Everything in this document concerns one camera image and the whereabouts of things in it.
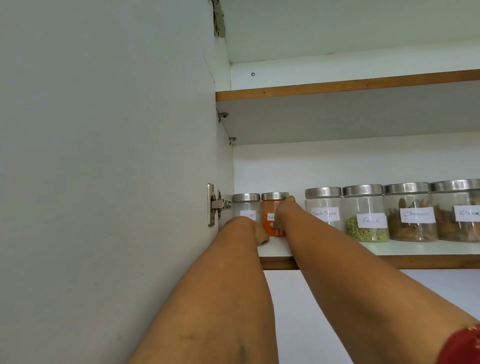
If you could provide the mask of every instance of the cabinet hinge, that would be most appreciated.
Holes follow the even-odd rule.
[[[212,0],[213,3],[213,24],[215,34],[220,38],[225,38],[225,22],[223,21],[222,7],[219,0]]]
[[[218,199],[215,196],[215,186],[213,183],[207,183],[207,207],[208,207],[208,226],[215,225],[215,212],[218,211],[218,219],[220,220],[222,210],[230,210],[232,202],[222,198],[220,190],[218,190]]]

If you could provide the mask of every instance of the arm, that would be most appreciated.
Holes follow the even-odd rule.
[[[478,321],[289,198],[275,213],[317,303],[356,364],[433,364]]]
[[[278,363],[257,252],[267,240],[249,218],[230,221],[180,280],[129,364]]]

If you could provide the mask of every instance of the jar label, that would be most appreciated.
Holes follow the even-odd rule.
[[[338,207],[313,207],[310,212],[313,216],[325,222],[340,221]]]
[[[412,207],[400,209],[400,220],[409,224],[434,224],[433,207]]]
[[[252,220],[257,220],[257,212],[253,210],[242,210],[240,211],[240,216],[245,216],[251,218]]]
[[[387,216],[381,213],[357,214],[360,229],[386,229]]]
[[[453,206],[455,210],[455,220],[465,222],[480,222],[479,205]]]

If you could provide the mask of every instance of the red sleeve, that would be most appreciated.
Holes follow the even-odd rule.
[[[480,364],[480,324],[449,337],[437,364]]]

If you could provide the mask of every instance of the glass jar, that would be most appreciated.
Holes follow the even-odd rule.
[[[260,194],[234,194],[232,207],[234,217],[246,216],[261,223]]]
[[[438,238],[480,242],[480,179],[432,183]]]
[[[309,188],[305,190],[305,210],[328,225],[345,232],[341,196],[340,187]]]
[[[438,239],[429,183],[388,184],[384,191],[391,239],[405,242],[434,242]]]
[[[390,240],[381,184],[358,184],[343,188],[343,212],[347,234],[359,242]]]
[[[280,202],[285,200],[290,194],[288,192],[267,192],[262,194],[262,222],[268,236],[285,236],[285,232],[274,229],[270,226],[275,221],[275,210]]]

